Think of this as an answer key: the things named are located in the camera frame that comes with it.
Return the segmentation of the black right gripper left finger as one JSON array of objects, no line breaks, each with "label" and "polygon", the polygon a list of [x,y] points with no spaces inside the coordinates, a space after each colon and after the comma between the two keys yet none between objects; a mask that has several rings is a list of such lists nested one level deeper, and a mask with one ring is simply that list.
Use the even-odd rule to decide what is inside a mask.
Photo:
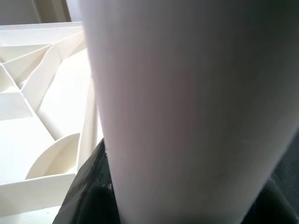
[{"label": "black right gripper left finger", "polygon": [[120,223],[104,140],[77,172],[53,223]]}]

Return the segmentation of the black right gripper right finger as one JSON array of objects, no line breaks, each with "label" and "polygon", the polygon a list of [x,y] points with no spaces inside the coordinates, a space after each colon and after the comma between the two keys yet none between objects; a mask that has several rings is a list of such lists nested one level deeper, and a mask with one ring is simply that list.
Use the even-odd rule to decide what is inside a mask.
[{"label": "black right gripper right finger", "polygon": [[244,217],[243,224],[297,224],[299,216],[273,179],[269,179]]}]

